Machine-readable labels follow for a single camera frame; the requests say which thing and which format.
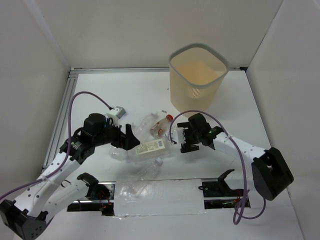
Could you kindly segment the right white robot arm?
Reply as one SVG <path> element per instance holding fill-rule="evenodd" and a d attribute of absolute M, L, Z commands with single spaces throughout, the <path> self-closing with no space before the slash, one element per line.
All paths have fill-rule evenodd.
<path fill-rule="evenodd" d="M 294 181 L 282 153 L 275 147 L 264 149 L 233 137 L 218 124 L 211 127 L 202 113 L 177 124 L 176 141 L 181 153 L 199 150 L 198 144 L 242 160 L 251 166 L 255 190 L 266 200 L 274 200 Z"/>

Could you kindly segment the clear bottle white cap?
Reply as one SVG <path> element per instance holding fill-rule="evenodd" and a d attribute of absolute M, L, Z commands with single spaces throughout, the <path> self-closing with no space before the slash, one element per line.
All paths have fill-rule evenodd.
<path fill-rule="evenodd" d="M 173 144 L 183 144 L 185 142 L 182 128 L 172 128 L 171 132 L 168 131 L 164 136 Z"/>

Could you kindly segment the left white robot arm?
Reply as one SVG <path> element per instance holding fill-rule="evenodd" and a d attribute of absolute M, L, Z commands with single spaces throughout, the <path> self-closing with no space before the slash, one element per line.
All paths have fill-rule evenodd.
<path fill-rule="evenodd" d="M 74 134 L 60 147 L 49 167 L 35 183 L 14 200 L 0 204 L 3 223 L 23 240 L 35 240 L 50 224 L 54 216 L 72 202 L 81 198 L 97 200 L 99 193 L 106 198 L 109 189 L 89 173 L 81 173 L 69 185 L 62 187 L 66 178 L 94 154 L 96 147 L 110 144 L 131 150 L 140 144 L 130 124 L 125 132 L 113 123 L 111 117 L 91 113 Z"/>

